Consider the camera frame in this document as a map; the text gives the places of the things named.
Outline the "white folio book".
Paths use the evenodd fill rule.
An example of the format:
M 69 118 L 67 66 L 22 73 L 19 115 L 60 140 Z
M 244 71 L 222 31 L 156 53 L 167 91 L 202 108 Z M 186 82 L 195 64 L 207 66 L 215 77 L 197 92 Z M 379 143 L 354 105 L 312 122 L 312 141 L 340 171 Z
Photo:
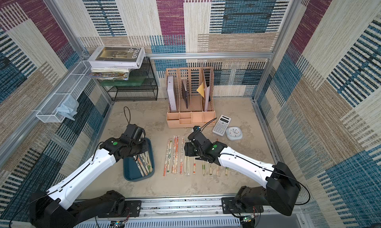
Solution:
M 99 46 L 88 62 L 95 68 L 139 69 L 145 57 L 143 47 Z

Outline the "crumpled pale blue cloth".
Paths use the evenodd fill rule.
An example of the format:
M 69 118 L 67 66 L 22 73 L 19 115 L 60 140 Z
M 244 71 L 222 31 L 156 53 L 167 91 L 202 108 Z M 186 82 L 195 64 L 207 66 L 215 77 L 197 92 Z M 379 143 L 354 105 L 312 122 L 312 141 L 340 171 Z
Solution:
M 57 107 L 57 112 L 61 116 L 75 121 L 74 116 L 77 114 L 78 107 L 79 102 L 72 95 L 68 95 L 62 104 Z

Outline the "green bamboo chopsticks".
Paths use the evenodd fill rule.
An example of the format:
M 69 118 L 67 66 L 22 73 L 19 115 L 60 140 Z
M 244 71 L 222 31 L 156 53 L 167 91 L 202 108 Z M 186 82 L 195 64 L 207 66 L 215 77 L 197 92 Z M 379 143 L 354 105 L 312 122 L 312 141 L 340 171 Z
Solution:
M 168 142 L 168 154 L 167 154 L 167 162 L 166 162 L 166 173 L 170 173 L 171 172 L 171 166 L 170 166 L 170 163 L 171 163 L 171 155 L 172 155 L 172 144 L 173 144 L 173 141 L 170 139 L 169 142 Z

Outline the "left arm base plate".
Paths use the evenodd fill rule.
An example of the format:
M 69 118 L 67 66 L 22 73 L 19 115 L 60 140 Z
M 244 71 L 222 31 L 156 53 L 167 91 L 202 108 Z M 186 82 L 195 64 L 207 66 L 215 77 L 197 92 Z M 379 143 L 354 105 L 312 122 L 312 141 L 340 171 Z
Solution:
M 141 200 L 126 200 L 120 217 L 136 218 L 140 216 Z

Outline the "teal plastic storage tray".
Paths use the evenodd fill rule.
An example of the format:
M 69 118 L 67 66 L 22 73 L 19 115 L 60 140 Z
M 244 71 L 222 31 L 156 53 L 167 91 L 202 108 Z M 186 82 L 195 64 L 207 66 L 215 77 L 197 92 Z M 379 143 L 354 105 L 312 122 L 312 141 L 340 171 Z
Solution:
M 137 182 L 153 176 L 155 162 L 151 141 L 146 139 L 143 147 L 147 149 L 144 153 L 128 157 L 123 161 L 124 178 L 128 181 Z

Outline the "green text chopsticks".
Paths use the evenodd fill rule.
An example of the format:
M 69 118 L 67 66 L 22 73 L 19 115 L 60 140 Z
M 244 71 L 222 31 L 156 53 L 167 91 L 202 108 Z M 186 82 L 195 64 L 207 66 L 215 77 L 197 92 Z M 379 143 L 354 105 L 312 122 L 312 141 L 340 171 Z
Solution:
M 205 161 L 202 161 L 202 175 L 206 175 Z

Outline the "black notebook in organizer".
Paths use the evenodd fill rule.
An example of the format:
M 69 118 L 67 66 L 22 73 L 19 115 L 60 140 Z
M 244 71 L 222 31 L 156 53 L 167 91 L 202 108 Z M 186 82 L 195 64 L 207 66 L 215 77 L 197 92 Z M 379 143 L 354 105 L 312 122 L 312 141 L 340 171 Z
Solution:
M 188 109 L 188 81 L 186 79 L 182 79 L 182 96 Z

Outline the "red panda chopsticks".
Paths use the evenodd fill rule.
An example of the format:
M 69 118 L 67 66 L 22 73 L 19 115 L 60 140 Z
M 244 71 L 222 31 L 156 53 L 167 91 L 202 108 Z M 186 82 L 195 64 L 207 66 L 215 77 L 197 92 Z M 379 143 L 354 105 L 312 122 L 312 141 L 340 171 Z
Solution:
M 192 174 L 196 175 L 196 159 L 195 158 L 193 159 L 193 171 L 192 171 Z

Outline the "red leaf chopsticks in tray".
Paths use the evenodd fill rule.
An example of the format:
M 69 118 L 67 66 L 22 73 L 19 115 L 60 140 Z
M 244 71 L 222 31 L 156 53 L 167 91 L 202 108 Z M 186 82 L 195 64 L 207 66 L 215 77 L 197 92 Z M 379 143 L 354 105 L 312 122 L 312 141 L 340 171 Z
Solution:
M 180 156 L 180 174 L 184 173 L 184 142 L 185 142 L 185 138 L 182 136 L 181 146 L 180 146 L 180 153 L 181 153 L 181 156 Z

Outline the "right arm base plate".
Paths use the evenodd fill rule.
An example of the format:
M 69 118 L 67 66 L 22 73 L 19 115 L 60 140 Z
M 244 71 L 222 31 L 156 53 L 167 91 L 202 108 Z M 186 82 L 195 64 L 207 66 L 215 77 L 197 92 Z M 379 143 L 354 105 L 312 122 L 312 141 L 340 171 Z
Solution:
M 221 198 L 222 210 L 224 214 L 242 214 L 242 213 L 263 213 L 264 208 L 262 205 L 249 206 L 242 200 L 235 199 L 235 197 L 222 197 Z

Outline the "white grey calculator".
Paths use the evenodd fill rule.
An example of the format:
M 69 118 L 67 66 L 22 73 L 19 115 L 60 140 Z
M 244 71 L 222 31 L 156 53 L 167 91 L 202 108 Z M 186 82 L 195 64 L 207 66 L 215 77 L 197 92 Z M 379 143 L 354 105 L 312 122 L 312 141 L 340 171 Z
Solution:
M 212 132 L 218 136 L 223 136 L 231 123 L 232 119 L 225 115 L 221 115 L 217 120 Z

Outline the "pink desk file organizer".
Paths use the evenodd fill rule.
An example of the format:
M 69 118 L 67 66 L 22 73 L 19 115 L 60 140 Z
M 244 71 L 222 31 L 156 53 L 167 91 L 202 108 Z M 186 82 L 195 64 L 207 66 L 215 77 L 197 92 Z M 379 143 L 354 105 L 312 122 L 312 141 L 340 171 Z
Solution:
M 212 67 L 186 67 L 166 69 L 167 77 L 174 76 L 177 111 L 171 112 L 168 104 L 167 124 L 170 128 L 202 126 L 216 117 L 213 104 L 214 70 Z M 188 81 L 188 109 L 182 96 L 182 79 Z M 196 90 L 204 83 L 205 98 Z

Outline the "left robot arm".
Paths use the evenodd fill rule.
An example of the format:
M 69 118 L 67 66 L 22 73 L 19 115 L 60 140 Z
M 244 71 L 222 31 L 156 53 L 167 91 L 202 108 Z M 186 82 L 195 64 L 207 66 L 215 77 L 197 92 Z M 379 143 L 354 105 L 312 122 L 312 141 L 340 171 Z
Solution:
M 61 182 L 30 196 L 29 216 L 36 228 L 73 228 L 100 215 L 120 217 L 128 212 L 125 197 L 114 191 L 77 202 L 82 192 L 119 160 L 148 151 L 145 130 L 128 124 L 119 138 L 109 138 L 94 155 Z

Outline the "white blue round clock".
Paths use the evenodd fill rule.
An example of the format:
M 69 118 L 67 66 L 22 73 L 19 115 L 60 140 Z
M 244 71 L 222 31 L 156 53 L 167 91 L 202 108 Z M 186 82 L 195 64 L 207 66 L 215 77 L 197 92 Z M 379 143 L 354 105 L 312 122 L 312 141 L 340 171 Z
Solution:
M 228 127 L 225 131 L 225 134 L 230 141 L 237 141 L 243 138 L 243 133 L 237 126 Z

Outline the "white binder in organizer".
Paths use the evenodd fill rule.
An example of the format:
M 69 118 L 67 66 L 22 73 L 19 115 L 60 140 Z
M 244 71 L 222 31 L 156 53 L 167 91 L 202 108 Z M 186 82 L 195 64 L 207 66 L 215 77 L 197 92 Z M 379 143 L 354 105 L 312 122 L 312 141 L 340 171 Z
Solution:
M 175 96 L 175 79 L 174 76 L 170 75 L 167 77 L 167 94 L 169 99 L 169 106 L 171 112 L 177 111 L 177 103 Z

